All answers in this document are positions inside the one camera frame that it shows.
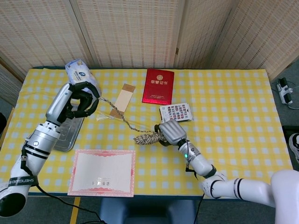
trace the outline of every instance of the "checkered tablecloth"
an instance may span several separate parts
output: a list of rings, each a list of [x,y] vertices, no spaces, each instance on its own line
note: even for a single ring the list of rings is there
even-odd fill
[[[180,123],[188,139],[229,179],[242,177],[270,182],[272,174],[291,169],[282,127],[265,70],[173,70],[172,103],[189,103],[194,121]],[[92,70],[103,97],[116,101],[124,83],[136,86],[125,117],[136,128],[153,130],[160,123],[159,105],[142,103],[146,70]],[[0,182],[21,152],[24,139],[39,123],[60,87],[68,81],[64,70],[31,69],[26,76],[0,152]],[[118,119],[105,119],[106,102],[86,118],[74,148],[52,151],[39,174],[48,192],[66,193],[77,149],[136,151],[136,195],[201,194],[200,181],[185,172],[177,147],[135,145],[138,132]]]

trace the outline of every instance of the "red booklet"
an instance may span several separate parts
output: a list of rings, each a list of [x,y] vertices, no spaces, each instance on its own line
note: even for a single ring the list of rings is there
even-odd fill
[[[173,71],[148,69],[145,79],[143,103],[171,104]]]

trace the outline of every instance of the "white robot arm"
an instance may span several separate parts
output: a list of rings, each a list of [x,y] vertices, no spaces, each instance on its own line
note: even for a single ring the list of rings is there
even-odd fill
[[[277,224],[299,223],[299,172],[282,170],[271,178],[271,185],[256,180],[236,178],[227,180],[210,164],[200,151],[187,140],[184,129],[175,120],[159,124],[158,128],[171,145],[192,165],[194,171],[205,178],[202,190],[212,198],[231,197],[265,204],[276,208]]]
[[[93,96],[82,91],[88,88],[96,100],[91,105]],[[0,217],[10,217],[22,210],[25,206],[28,191],[31,186],[38,185],[37,175],[46,159],[59,139],[60,125],[66,118],[87,117],[97,108],[100,97],[97,89],[89,82],[75,85],[65,84],[46,113],[46,122],[37,126],[35,131],[25,139],[21,155],[10,173],[8,186],[0,188]],[[79,99],[77,111],[72,111],[71,99]]]

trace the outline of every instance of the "black band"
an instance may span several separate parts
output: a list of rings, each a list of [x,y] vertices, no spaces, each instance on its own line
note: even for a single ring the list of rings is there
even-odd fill
[[[205,176],[203,176],[205,179],[207,179],[207,178],[209,178],[209,177],[211,177],[211,176],[214,176],[215,175],[215,173],[216,173],[216,168],[212,165],[212,169],[211,169],[211,171],[207,174],[207,175],[205,175]]]
[[[44,159],[44,160],[47,159],[47,157],[45,157],[45,156],[42,156],[42,155],[33,153],[33,152],[31,152],[31,151],[28,151],[28,150],[26,150],[26,153],[28,153],[28,154],[30,154],[30,155],[34,155],[34,156],[36,156],[36,157],[38,157],[38,158],[41,158],[41,159]]]
[[[37,176],[19,176],[12,177],[9,179],[8,186],[19,186],[19,185],[38,185]]]
[[[213,194],[212,194],[212,189],[213,189],[213,185],[217,182],[217,181],[220,181],[220,180],[216,180],[216,181],[213,181],[213,183],[211,184],[211,188],[210,188],[210,194],[213,198],[221,198],[221,197],[214,197]]]
[[[35,151],[39,152],[39,153],[43,153],[43,154],[46,154],[46,155],[50,155],[50,153],[49,153],[49,152],[43,151],[43,150],[41,150],[41,149],[38,149],[38,148],[34,148],[33,146],[31,146],[31,145],[28,145],[28,144],[26,144],[26,145],[25,145],[25,147],[31,148],[31,149],[33,149],[33,150],[35,150]]]
[[[238,192],[238,196],[241,200],[243,200],[243,198],[241,197],[241,194],[240,194],[240,183],[241,183],[241,180],[243,180],[243,178],[241,178],[237,184],[237,192]]]

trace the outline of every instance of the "certificate paper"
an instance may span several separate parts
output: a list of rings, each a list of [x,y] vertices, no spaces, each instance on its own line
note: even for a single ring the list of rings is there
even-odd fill
[[[135,151],[77,150],[68,195],[134,196]]]

